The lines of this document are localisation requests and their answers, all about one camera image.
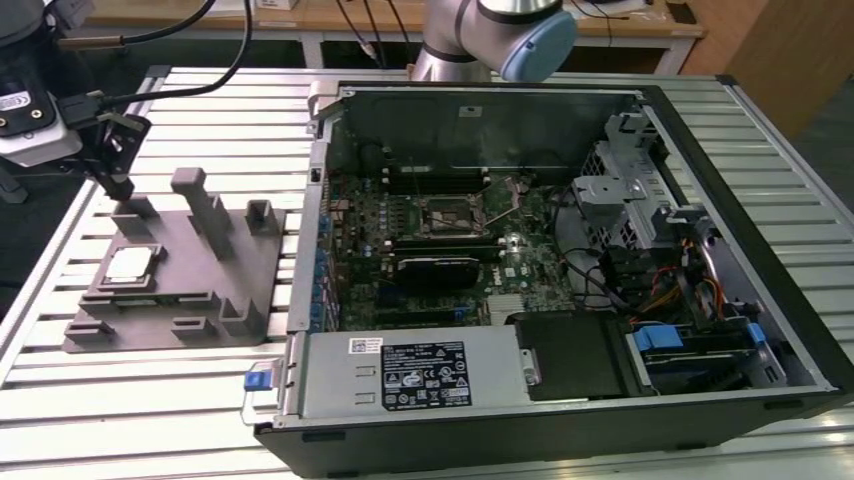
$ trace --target blue tab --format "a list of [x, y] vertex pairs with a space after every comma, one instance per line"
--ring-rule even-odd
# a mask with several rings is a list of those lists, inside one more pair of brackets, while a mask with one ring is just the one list
[[638, 345], [638, 350], [646, 352], [650, 348], [652, 348], [652, 343], [650, 342], [650, 337], [646, 336], [646, 332], [643, 330], [632, 333], [635, 337], [635, 344]]
[[247, 392], [272, 390], [272, 371], [260, 370], [245, 372], [243, 377], [243, 390]]
[[762, 331], [762, 327], [758, 323], [747, 324], [747, 333], [750, 333], [750, 338], [752, 338], [752, 343], [759, 345], [764, 343], [764, 332]]
[[682, 337], [672, 325], [652, 325], [642, 327], [632, 334], [638, 350], [642, 352], [654, 348], [679, 348], [683, 346]]

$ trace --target workbench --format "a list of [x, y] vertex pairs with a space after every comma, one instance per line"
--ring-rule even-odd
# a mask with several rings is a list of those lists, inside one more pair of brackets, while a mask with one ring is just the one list
[[[220, 69], [175, 68], [141, 91], [208, 84]], [[287, 210], [269, 341], [257, 347], [71, 355], [63, 332], [107, 252], [113, 202], [88, 182], [0, 326], [0, 471], [4, 479], [293, 478], [241, 417], [243, 373], [283, 354], [311, 137], [315, 80], [403, 80], [403, 72], [243, 70], [216, 92], [133, 105], [153, 128], [132, 175], [159, 209], [177, 167], [203, 167], [227, 208], [268, 199]], [[559, 74], [555, 83], [659, 85], [724, 180], [854, 357], [854, 217], [736, 86], [712, 77]], [[674, 177], [698, 201], [684, 172]], [[715, 448], [412, 473], [396, 478], [850, 478], [854, 413], [772, 424]]]
[[[136, 34], [176, 23], [197, 9], [200, 0], [95, 0], [96, 11], [84, 28], [72, 36]], [[400, 17], [414, 42], [422, 41], [424, 0], [395, 0]], [[344, 3], [356, 29], [365, 39], [373, 40], [371, 24], [360, 1]], [[400, 27], [386, 0], [371, 0], [377, 30], [383, 42], [402, 42]], [[594, 7], [584, 11], [600, 15]], [[694, 42], [703, 36], [700, 25], [676, 23], [664, 6], [655, 0], [644, 11], [619, 14], [627, 20], [604, 20], [579, 16], [579, 47], [652, 49], [660, 51], [654, 72], [676, 75], [688, 56]], [[307, 68], [324, 68], [321, 45], [329, 41], [355, 42], [335, 0], [301, 0], [293, 10], [256, 9], [255, 39], [295, 40], [303, 48]], [[231, 39], [241, 37], [243, 17], [205, 17], [196, 26], [172, 35], [184, 39]], [[608, 64], [619, 65], [619, 55], [612, 54]]]

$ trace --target processor chip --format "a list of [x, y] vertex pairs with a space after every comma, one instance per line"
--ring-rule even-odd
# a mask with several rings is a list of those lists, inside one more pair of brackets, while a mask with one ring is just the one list
[[129, 247], [116, 250], [107, 267], [105, 280], [111, 283], [135, 283], [148, 272], [153, 252], [148, 247]]

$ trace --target power supply label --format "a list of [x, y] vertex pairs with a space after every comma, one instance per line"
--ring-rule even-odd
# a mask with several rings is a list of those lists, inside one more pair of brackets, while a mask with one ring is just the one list
[[383, 345], [382, 371], [386, 410], [471, 405], [463, 342]]

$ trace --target metal slotted table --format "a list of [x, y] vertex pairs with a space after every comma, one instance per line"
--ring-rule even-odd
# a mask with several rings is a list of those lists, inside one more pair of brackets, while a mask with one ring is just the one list
[[[143, 91], [212, 82], [221, 70], [176, 68]], [[0, 471], [4, 479], [289, 478], [241, 420], [243, 372], [283, 353], [311, 138], [307, 95], [321, 79], [403, 80], [403, 72], [244, 70], [203, 98], [135, 105], [155, 127], [133, 166], [159, 209], [176, 167], [204, 167], [227, 208], [265, 198], [287, 210], [271, 343], [69, 355], [63, 332], [107, 251], [113, 202], [83, 187], [0, 326]], [[748, 214], [854, 357], [854, 217], [738, 87], [710, 77], [559, 75], [552, 82], [658, 84]], [[688, 198], [691, 185], [674, 175]], [[256, 395], [255, 409], [275, 404]], [[396, 478], [850, 478], [854, 410], [770, 425], [716, 448], [424, 472]]]

